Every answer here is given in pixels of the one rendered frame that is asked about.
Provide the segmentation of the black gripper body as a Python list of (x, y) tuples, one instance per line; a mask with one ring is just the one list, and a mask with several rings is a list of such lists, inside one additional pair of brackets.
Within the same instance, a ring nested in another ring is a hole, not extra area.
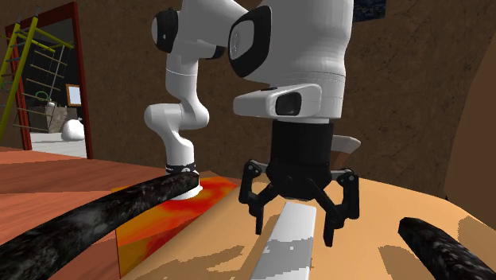
[(331, 182), (331, 123), (275, 120), (267, 177), (281, 196), (312, 200)]

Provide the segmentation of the white flat long slab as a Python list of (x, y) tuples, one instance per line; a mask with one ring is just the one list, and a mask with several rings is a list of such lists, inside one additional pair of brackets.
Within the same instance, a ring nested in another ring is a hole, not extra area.
[(316, 208), (286, 202), (250, 280), (308, 280)]

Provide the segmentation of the black marbled curved bar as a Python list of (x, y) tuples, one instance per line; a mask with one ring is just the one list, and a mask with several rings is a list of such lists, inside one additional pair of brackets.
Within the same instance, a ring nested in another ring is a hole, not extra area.
[(0, 280), (48, 280), (119, 226), (198, 184), (193, 172), (157, 177), (40, 224), (0, 245)]
[(436, 280), (496, 280), (496, 272), (445, 231), (404, 217), (398, 234)]

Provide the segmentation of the grey brown bowl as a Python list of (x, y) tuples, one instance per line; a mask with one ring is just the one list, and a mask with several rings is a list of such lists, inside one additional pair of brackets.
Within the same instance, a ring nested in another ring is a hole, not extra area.
[(361, 146), (357, 138), (334, 135), (331, 144), (330, 168), (341, 169), (350, 155)]

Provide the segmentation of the red framed doorway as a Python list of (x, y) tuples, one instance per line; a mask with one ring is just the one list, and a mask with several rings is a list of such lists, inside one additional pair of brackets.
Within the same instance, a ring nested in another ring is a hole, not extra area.
[[(28, 17), (24, 20), (19, 20), (18, 23), (23, 29), (30, 27), (31, 20), (33, 17)], [(85, 81), (84, 66), (83, 66), (83, 51), (81, 47), (81, 34), (80, 34), (80, 23), (79, 23), (79, 11), (77, 2), (69, 2), (62, 6), (58, 6), (52, 10), (41, 13), (41, 19), (38, 20), (37, 27), (45, 27), (57, 23), (58, 21), (64, 21), (67, 19), (72, 20), (73, 28), (73, 38), (76, 43), (76, 62), (78, 64), (78, 81), (82, 101), (82, 116), (84, 121), (84, 132), (85, 132), (85, 145), (87, 152), (87, 159), (93, 159), (94, 153), (92, 149), (91, 142), (91, 127), (89, 123), (88, 105), (87, 105), (87, 86)], [(6, 35), (14, 33), (15, 24), (11, 24), (5, 27)], [(17, 93), (16, 97), (17, 105), (22, 105), (25, 107), (25, 97), (21, 97), (21, 93)], [(32, 143), (31, 138), (28, 135), (27, 128), (21, 128), (21, 140), (23, 150), (31, 150)]]

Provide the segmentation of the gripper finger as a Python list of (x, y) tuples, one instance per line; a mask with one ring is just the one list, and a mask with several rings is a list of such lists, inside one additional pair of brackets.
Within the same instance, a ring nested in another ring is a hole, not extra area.
[(254, 178), (259, 177), (264, 173), (267, 166), (267, 164), (253, 159), (247, 161), (243, 168), (242, 182), (238, 195), (238, 201), (241, 204), (247, 204), (249, 207), (249, 214), (256, 219), (255, 233), (257, 235), (262, 233), (265, 205), (278, 196), (278, 190), (272, 183), (268, 183), (259, 194), (252, 191)]
[(344, 226), (345, 219), (356, 220), (359, 218), (359, 176), (351, 169), (328, 170), (331, 180), (336, 181), (343, 188), (341, 204), (334, 204), (331, 198), (311, 179), (305, 179), (305, 187), (310, 191), (312, 198), (325, 211), (324, 243), (327, 247), (333, 244), (334, 231)]

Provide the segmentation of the dark wall picture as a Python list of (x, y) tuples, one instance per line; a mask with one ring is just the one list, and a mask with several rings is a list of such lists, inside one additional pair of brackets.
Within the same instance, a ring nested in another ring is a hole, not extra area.
[(382, 19), (386, 15), (386, 0), (354, 0), (353, 22)]

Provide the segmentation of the yellow green climbing frame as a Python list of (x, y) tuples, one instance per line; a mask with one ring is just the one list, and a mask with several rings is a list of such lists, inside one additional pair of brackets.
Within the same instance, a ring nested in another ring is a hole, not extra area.
[[(18, 88), (22, 87), (21, 76), (31, 45), (39, 46), (44, 51), (50, 53), (55, 53), (55, 48), (59, 47), (69, 49), (73, 49), (75, 47), (73, 42), (63, 41), (60, 38), (55, 37), (37, 27), (40, 10), (41, 8), (37, 6), (35, 15), (31, 17), (30, 24), (25, 28), (22, 28), (22, 14), (19, 14), (13, 30), (11, 32), (7, 32), (10, 37), (6, 38), (8, 41), (8, 46), (5, 57), (2, 61), (2, 66), (0, 67), (0, 92), (6, 92), (8, 94), (8, 98), (6, 100), (6, 104), (2, 105), (3, 113), (2, 119), (0, 120), (0, 143), (2, 142), (6, 132), (6, 127), (9, 123), (10, 113), (14, 102), (17, 103), (16, 112), (28, 111), (24, 107), (20, 107), (20, 105), (23, 104), (24, 98), (20, 96), (22, 93)], [(53, 46), (43, 45), (34, 39), (34, 35), (36, 33), (55, 41), (56, 44)]]

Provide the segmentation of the orange red patterned robot stand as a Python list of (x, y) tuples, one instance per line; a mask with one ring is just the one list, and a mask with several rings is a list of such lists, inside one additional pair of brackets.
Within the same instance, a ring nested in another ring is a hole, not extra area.
[(116, 229), (119, 272), (123, 277), (238, 185), (225, 177), (200, 179), (203, 189), (186, 200), (169, 200)]

